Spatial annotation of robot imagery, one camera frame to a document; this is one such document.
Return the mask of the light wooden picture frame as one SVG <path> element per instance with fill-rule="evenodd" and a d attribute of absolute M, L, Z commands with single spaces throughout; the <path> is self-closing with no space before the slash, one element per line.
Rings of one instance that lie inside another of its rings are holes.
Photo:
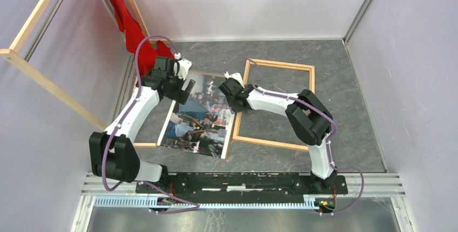
<path fill-rule="evenodd" d="M 315 91 L 315 67 L 313 65 L 303 65 L 303 64 L 295 64 L 295 63 L 284 63 L 284 62 L 275 62 L 271 60 L 262 60 L 262 59 L 249 59 L 245 64 L 244 74 L 243 77 L 240 78 L 244 84 L 248 83 L 249 72 L 251 66 L 266 66 L 266 67 L 274 67 L 280 69 L 289 69 L 289 70 L 299 70 L 308 72 L 309 75 L 309 90 L 312 92 Z M 284 100 L 283 98 L 275 97 L 266 95 L 263 93 L 256 92 L 254 95 L 254 103 L 255 106 L 259 110 L 269 111 L 276 114 L 281 114 L 285 116 L 285 109 L 288 104 L 291 102 L 288 100 Z M 273 146 L 278 148 L 287 148 L 297 151 L 308 151 L 308 147 L 306 145 L 296 145 L 286 142 L 279 142 L 279 141 L 272 141 L 272 140 L 264 140 L 258 138 L 250 138 L 244 137 L 239 135 L 241 130 L 241 120 L 242 120 L 242 113 L 237 113 L 235 115 L 234 127 L 233 127 L 233 134 L 232 139 L 235 141 L 241 142 L 248 142 L 252 144 L 260 144 L 266 146 Z"/>

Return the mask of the large printed photo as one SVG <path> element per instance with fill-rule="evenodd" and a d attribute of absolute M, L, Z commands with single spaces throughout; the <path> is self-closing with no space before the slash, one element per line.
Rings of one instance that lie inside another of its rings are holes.
<path fill-rule="evenodd" d="M 219 86 L 222 74 L 191 71 L 195 84 L 184 104 L 172 102 L 157 145 L 184 152 L 227 158 L 235 114 Z"/>

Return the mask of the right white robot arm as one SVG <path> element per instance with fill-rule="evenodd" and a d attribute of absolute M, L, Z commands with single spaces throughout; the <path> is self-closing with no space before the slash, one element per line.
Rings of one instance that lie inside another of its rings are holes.
<path fill-rule="evenodd" d="M 308 147 L 313 189 L 326 193 L 333 187 L 337 171 L 331 154 L 331 137 L 336 123 L 312 91 L 273 92 L 253 84 L 245 85 L 234 77 L 227 77 L 219 89 L 234 113 L 254 110 L 286 117 L 295 135 Z"/>

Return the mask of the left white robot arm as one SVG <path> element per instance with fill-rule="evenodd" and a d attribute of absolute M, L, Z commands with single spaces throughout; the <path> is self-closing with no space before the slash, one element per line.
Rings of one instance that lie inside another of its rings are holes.
<path fill-rule="evenodd" d="M 158 57 L 149 72 L 141 76 L 127 105 L 103 132 L 89 137 L 92 172 L 96 176 L 121 182 L 148 181 L 157 193 L 165 192 L 170 179 L 164 167 L 141 161 L 134 148 L 135 138 L 146 117 L 163 98 L 184 104 L 195 82 L 187 75 L 188 59 Z"/>

